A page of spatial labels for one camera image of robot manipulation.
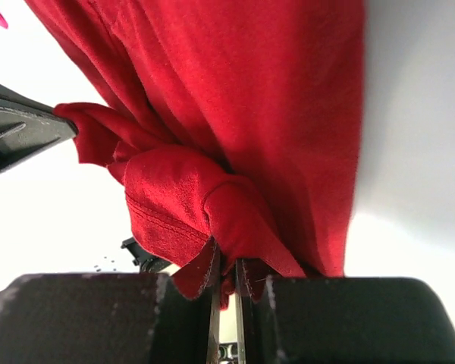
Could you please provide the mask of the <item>red t shirt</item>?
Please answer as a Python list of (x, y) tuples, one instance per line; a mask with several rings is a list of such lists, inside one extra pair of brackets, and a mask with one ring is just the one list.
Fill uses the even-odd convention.
[(363, 111), (362, 1), (31, 1), (104, 99), (60, 104), (80, 162), (123, 187), (141, 247), (178, 266), (340, 277)]

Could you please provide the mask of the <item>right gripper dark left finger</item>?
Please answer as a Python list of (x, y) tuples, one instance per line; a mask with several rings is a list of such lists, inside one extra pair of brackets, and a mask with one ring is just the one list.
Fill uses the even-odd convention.
[(220, 250), (174, 275), (24, 275), (0, 293), (0, 363), (216, 363)]

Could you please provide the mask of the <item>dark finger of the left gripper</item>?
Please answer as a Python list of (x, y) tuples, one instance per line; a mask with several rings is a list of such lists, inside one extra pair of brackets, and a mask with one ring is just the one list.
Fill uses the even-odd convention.
[(57, 117), (53, 113), (53, 108), (28, 99), (19, 93), (0, 84), (0, 108), (10, 109), (14, 111), (22, 111), (35, 116), (52, 119), (53, 121), (67, 124), (72, 130), (73, 135), (77, 135), (77, 127), (69, 120)]
[(50, 113), (0, 109), (0, 174), (77, 133), (72, 122)]

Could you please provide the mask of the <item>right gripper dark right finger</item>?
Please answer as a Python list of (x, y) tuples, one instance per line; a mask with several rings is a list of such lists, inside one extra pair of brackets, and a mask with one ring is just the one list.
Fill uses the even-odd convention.
[(235, 265), (241, 363), (455, 363), (455, 329), (414, 278), (283, 278)]

